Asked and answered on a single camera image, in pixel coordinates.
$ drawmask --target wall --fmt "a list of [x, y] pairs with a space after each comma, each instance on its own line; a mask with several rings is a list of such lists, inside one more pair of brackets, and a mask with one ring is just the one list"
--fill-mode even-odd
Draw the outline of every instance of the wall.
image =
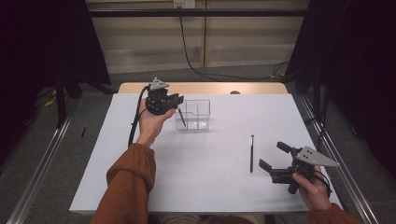
[[[306, 8], [307, 0], [196, 0], [197, 8]], [[89, 9], [173, 8], [173, 1], [88, 0]], [[93, 18], [109, 73], [188, 67], [179, 18]], [[183, 18], [192, 66], [279, 63], [290, 58], [303, 18]]]

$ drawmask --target brown sleeve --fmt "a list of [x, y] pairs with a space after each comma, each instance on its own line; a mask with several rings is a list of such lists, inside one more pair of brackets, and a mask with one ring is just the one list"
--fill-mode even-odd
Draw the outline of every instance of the brown sleeve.
[[92, 223], [147, 224], [155, 169], [154, 151], [131, 144], [107, 171], [108, 187]]
[[342, 210], [337, 204], [332, 203], [332, 208], [324, 211], [308, 212], [309, 224], [344, 224], [361, 223], [356, 217]]

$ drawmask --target black pen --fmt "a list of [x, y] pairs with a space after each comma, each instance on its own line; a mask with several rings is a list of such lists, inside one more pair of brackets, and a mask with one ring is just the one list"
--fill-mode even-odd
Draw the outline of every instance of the black pen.
[[181, 114], [180, 108], [178, 109], [178, 114], [179, 114], [180, 117], [181, 117], [181, 121], [183, 121], [184, 127], [186, 127], [186, 121], [184, 121], [184, 118], [183, 118], [183, 115]]
[[253, 140], [254, 135], [251, 135], [251, 142], [250, 142], [250, 172], [253, 173]]

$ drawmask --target white paper sheet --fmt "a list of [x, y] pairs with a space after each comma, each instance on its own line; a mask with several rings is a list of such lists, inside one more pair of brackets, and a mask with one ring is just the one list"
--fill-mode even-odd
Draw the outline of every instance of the white paper sheet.
[[[186, 100], [210, 100], [209, 131], [177, 131], [175, 116], [178, 114], [165, 122], [152, 146], [157, 174], [149, 196], [150, 212], [306, 211], [299, 193], [291, 195], [287, 192], [289, 185], [273, 184], [268, 173], [259, 167], [259, 159], [273, 168], [291, 165], [291, 155], [278, 149], [277, 141], [291, 147], [314, 148], [291, 95], [184, 96]], [[96, 210], [106, 190], [106, 171], [127, 148], [137, 99], [138, 94], [131, 93], [113, 96], [70, 211], [90, 214]], [[252, 134], [255, 138], [251, 174]], [[331, 202], [340, 204], [335, 193]]]

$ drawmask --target clear plastic container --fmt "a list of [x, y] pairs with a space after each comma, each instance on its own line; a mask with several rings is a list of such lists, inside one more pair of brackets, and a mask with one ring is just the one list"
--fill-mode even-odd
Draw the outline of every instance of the clear plastic container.
[[210, 101], [184, 100], [175, 114], [177, 130], [209, 130]]

